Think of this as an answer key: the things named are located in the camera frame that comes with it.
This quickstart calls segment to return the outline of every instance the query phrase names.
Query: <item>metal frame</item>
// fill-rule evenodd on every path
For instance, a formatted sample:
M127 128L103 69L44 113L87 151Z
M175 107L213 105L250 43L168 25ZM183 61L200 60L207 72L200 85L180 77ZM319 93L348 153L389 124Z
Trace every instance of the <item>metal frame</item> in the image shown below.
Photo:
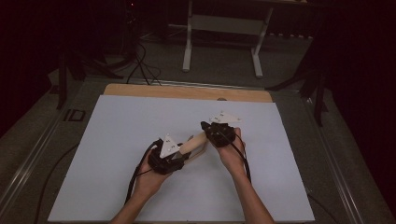
M264 40L273 10L274 9L272 7L268 9L264 21L196 15L192 13L192 0L189 0L189 13L187 18L187 44L184 52L184 61L182 67L183 72L190 71L192 52L191 33L192 29L196 29L243 35L257 35L259 39L257 45L251 49L251 57L253 60L256 77L261 78L262 65L260 64L259 52L260 48L262 47L262 41Z

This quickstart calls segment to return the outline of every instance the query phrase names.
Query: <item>wire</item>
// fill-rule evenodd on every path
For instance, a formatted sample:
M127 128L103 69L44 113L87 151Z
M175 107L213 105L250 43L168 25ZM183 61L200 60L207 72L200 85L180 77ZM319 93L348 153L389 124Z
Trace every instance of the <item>wire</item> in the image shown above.
M337 223L340 224L340 222L337 221L337 219L335 218L335 216L322 204L320 203L316 198L314 198L311 194L307 194L308 198L312 199L312 201L314 201L315 203L317 203L331 218L332 220Z
M155 146L155 143L156 142L153 142L153 143L151 143L151 145L149 145L148 149L146 149L145 154L142 157L142 160L140 160L139 164L134 169L134 174L132 175L131 181L129 182L129 187L128 187L128 191L126 193L126 198L125 198L125 203L124 204L126 204L128 202L128 200L129 200L129 198L131 197L131 193L132 193L132 190L134 189L134 182L136 181L136 178L138 176L140 176L140 175L143 175L143 174L147 173L148 171L151 171L151 169L150 169L150 170L145 171L145 172L143 172L141 174L138 173L139 170L140 170L140 167L143 164L143 161L145 160L145 158L149 154L149 151L151 150L151 148Z
M239 154L239 156L241 156L242 161L245 164L245 169L247 172L247 179L250 181L251 183L251 176L250 176L250 167L248 166L248 158L246 157L246 151L245 151L245 146L244 146L244 141L242 141L242 138L240 136L238 136L238 134L236 134L236 136L238 136L239 140L242 143L242 148L244 149L244 153L245 156L241 153L241 151L239 150L239 148L233 144L233 142L222 132L219 131L219 133L230 143L230 145L233 147L233 149L235 149L235 151Z
M139 45L139 46L143 49L143 56L142 56L142 59L141 59L140 61L137 60L137 61L138 61L137 66L134 68L134 70L132 70L131 74L130 74L130 75L128 76L128 78L126 79L126 84L129 84L129 80L131 79L132 75L134 74L134 71L136 71L136 69L137 69L139 66L141 66L141 63L142 63L143 60L146 58L146 48L145 48L143 45L141 45L140 43L138 43L137 45Z
M44 192L46 191L47 184L48 184L48 182L49 182L49 180L50 180L50 177L51 177L53 171L54 171L55 168L58 166L59 162L60 162L67 154L69 154L69 153L70 153L71 151L73 151L76 147L78 147L78 145L79 145L79 143L77 143L77 144L75 144L73 147L69 148L69 149L62 155L62 157L61 157L59 160L56 161L56 163L52 166L51 170L49 171L49 174L47 175L46 181L44 182L44 186L43 186L43 188L41 189L41 193L40 193L40 198L39 198L39 200L38 200L37 209L35 210L35 222L34 222L35 224L36 224L37 221L38 221L38 217L39 217L39 215L40 215L41 203L43 202Z
M139 62L140 72L142 73L143 78L146 80L146 83L149 85L148 78L146 77L145 71L143 70L143 67L142 67L143 60L141 60L138 55L136 55L136 59Z
M139 68L140 71L141 71L141 73L142 73L143 78L146 80L146 83L147 83L148 85L151 85L154 81L157 81L158 84L161 86L161 85L162 85L162 84L161 84L161 81L158 79L158 77L159 77L159 76L161 75L161 73L162 73L161 68L155 67L155 66L152 66L152 65L149 65L149 64L146 64L146 63L144 62L144 59L146 58L147 50L146 50L146 48L145 48L142 44L140 44L140 43L138 43L138 46L139 46L140 48L142 48L142 50L143 50L143 56L140 58L140 56L136 54L137 66L133 69L133 71L131 72L131 74L128 76L127 81L126 81L126 84L129 84L129 81L130 81L131 77L133 76L134 72L136 71L137 68ZM152 80L151 80L151 81L148 80L148 77L146 76L146 73L145 73L145 71L144 71L142 65L144 65L144 67L146 68L146 70L151 74L151 76L152 76ZM150 68L156 69L156 70L158 71L158 75L154 75L153 72L150 70Z

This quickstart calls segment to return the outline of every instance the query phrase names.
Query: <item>black cable on floor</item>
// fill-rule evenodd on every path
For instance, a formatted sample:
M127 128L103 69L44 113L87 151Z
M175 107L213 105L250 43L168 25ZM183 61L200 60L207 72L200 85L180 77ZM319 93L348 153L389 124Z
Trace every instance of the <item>black cable on floor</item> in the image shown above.
M77 143L77 144L75 144L73 147L69 148L69 149L62 155L62 157L61 157L59 160L56 161L56 163L55 163L55 164L52 166L52 168L50 169L49 174L47 175L46 181L44 182L44 186L43 186L43 188L41 189L40 198L39 198L39 200L38 200L38 206L37 206L37 209L35 210L35 222L34 222L34 224L36 224L37 221L38 221L38 217L39 217L39 215L40 215L41 203L42 203L43 197L44 197L44 192L46 191L47 184L48 184L48 182L49 182L49 180L50 180L50 177L51 177L53 171L54 171L55 168L58 166L59 162L61 162L61 160L62 160L67 154L69 154L71 151L73 151L74 149L76 149L76 148L78 147L78 145L79 145L79 143Z

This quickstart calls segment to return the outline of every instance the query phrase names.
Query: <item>metal leg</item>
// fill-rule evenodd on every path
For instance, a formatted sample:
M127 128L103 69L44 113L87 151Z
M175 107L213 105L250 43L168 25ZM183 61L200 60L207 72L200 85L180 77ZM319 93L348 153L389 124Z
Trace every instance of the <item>metal leg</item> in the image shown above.
M260 32L259 35L259 41L256 45L256 48L251 49L251 57L253 59L254 71L256 73L257 78L262 78L262 65L260 64L259 52L260 52L260 48L262 47L262 41L264 40L265 33L267 31L268 23L270 22L273 10L274 9L272 7L268 9L265 22L262 25L262 31Z
M192 18L192 0L189 0L189 16L187 18L187 44L186 50L184 51L184 61L183 61L183 72L190 71L190 62L191 62L191 18Z

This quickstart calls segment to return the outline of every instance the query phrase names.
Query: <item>white board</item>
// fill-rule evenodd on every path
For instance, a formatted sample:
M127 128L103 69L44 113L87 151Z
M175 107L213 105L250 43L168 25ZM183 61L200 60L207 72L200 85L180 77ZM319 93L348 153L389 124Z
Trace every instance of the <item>white board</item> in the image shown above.
M242 130L253 186L275 221L314 220L276 104L102 95L49 221L109 221L153 141L169 133L183 143L221 110L242 119L231 125ZM209 144L163 183L136 221L243 220L231 176Z

